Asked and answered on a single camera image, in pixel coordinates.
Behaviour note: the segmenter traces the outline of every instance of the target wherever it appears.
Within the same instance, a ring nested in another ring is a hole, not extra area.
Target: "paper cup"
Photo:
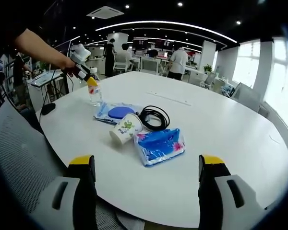
[[[110,131],[112,139],[123,145],[128,140],[143,130],[143,124],[135,114],[128,113],[116,126]]]

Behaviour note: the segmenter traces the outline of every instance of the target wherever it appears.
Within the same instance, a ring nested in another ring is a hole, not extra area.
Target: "potted plant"
[[[204,66],[204,72],[207,74],[207,73],[211,73],[212,72],[212,66],[210,65],[205,65]]]

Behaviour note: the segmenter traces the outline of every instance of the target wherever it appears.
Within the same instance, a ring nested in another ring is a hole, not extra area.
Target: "air conditioning vent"
[[[89,13],[87,16],[88,17],[96,17],[100,19],[108,19],[108,18],[113,18],[119,15],[123,15],[123,12],[120,12],[114,8],[111,8],[109,6],[103,6],[99,8],[98,10],[95,10],[91,13]]]

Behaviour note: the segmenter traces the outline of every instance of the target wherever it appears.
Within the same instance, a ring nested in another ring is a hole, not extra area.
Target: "white shirt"
[[[184,74],[188,61],[188,54],[184,51],[184,48],[176,50],[170,60],[173,62],[170,72]]]
[[[130,60],[132,60],[132,56],[131,53],[129,53],[127,50],[121,50],[117,53],[120,56],[123,56],[125,58],[127,58],[127,61],[130,62]]]

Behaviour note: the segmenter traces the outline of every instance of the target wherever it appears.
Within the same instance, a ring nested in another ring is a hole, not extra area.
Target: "blue plastic bag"
[[[134,142],[144,166],[153,166],[177,157],[186,149],[184,138],[178,128],[138,134]]]

